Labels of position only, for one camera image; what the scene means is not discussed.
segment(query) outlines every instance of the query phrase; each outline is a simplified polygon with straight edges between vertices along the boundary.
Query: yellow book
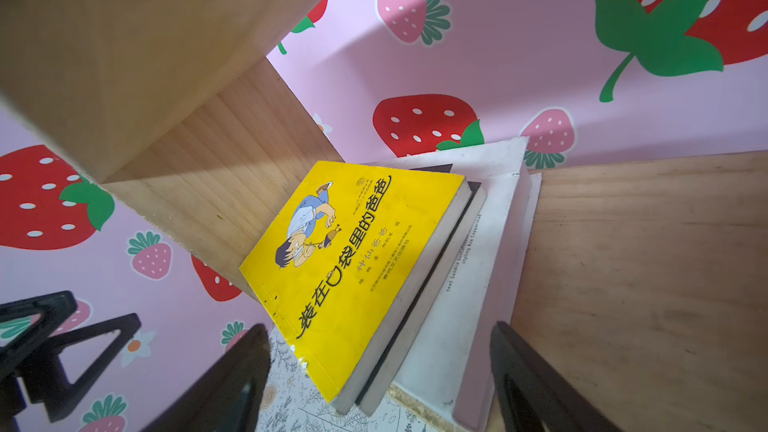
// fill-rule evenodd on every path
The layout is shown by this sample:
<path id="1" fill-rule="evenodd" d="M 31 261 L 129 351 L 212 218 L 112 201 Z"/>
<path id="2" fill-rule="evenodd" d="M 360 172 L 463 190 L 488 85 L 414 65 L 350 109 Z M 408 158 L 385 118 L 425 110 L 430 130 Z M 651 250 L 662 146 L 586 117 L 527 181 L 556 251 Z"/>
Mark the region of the yellow book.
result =
<path id="1" fill-rule="evenodd" d="M 338 411 L 351 407 L 470 195 L 455 174 L 318 162 L 240 266 Z"/>

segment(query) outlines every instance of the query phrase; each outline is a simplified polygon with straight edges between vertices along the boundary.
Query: yellow book cover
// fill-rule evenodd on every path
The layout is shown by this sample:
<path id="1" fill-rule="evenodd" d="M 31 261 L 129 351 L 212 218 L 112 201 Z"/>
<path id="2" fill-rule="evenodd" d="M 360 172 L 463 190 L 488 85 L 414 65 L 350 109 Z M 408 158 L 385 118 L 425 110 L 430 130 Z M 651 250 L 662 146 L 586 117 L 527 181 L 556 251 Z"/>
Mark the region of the yellow book cover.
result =
<path id="1" fill-rule="evenodd" d="M 318 162 L 240 270 L 322 396 L 352 374 L 464 181 Z"/>

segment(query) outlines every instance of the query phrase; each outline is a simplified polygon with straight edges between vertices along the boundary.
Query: white book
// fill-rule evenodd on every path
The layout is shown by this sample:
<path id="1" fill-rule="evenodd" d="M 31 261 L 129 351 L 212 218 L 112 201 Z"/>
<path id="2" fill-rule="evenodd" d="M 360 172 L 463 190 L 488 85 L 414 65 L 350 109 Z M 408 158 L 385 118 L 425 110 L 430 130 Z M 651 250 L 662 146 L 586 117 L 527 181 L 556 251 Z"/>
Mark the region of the white book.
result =
<path id="1" fill-rule="evenodd" d="M 435 172 L 448 172 L 448 170 L 427 167 L 420 170 L 433 170 Z M 387 350 L 380 357 L 379 363 L 362 389 L 357 400 L 357 406 L 366 416 L 371 417 L 379 407 L 384 395 L 400 369 L 402 362 L 406 360 L 408 350 L 416 339 L 418 330 L 426 319 L 437 294 L 442 288 L 448 273 L 451 271 L 456 256 L 462 244 L 466 241 L 472 226 L 475 225 L 480 208 L 485 202 L 485 189 L 480 182 L 467 182 L 472 188 L 472 197 L 464 209 L 464 213 L 456 223 L 453 234 L 446 243 L 442 254 L 439 256 L 430 275 L 422 285 L 416 300 L 411 304 L 406 318 L 395 337 L 389 343 Z"/>
<path id="2" fill-rule="evenodd" d="M 541 174 L 529 175 L 523 163 L 527 143 L 521 137 L 372 164 L 452 164 L 451 172 L 482 182 L 487 195 L 392 383 L 457 428 L 480 431 L 488 421 L 494 391 L 490 330 L 512 317 L 541 187 Z"/>

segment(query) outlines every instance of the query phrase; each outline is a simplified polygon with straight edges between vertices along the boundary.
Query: white flower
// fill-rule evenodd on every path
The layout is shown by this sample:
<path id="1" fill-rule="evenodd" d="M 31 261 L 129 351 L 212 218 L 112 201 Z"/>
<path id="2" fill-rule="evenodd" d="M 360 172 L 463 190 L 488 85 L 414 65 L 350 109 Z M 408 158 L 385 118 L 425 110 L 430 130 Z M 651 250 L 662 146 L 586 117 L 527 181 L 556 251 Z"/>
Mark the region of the white flower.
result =
<path id="1" fill-rule="evenodd" d="M 155 333 L 156 331 L 149 331 L 142 334 L 141 331 L 137 331 L 136 335 L 120 351 L 120 355 L 122 355 L 120 365 L 127 367 L 136 357 L 149 357 L 152 354 L 149 342 L 154 339 Z"/>
<path id="2" fill-rule="evenodd" d="M 331 133 L 333 130 L 333 127 L 329 126 L 328 124 L 322 123 L 322 119 L 319 115 L 315 114 L 312 116 L 312 118 L 315 120 L 315 124 L 322 130 L 322 133 L 326 134 L 326 137 L 328 137 L 328 134 Z"/>

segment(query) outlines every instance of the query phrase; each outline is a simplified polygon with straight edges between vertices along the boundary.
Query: boy's black hair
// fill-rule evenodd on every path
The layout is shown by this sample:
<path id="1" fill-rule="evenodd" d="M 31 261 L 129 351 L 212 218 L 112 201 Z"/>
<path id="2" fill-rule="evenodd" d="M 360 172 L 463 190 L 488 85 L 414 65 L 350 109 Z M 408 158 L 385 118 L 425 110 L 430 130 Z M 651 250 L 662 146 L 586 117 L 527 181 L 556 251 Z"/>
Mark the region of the boy's black hair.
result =
<path id="1" fill-rule="evenodd" d="M 288 264 L 290 264 L 291 258 L 286 258 L 286 255 L 288 255 L 288 247 L 290 247 L 290 239 L 279 246 L 277 252 L 275 252 L 275 263 L 278 264 L 280 268 L 287 267 Z"/>

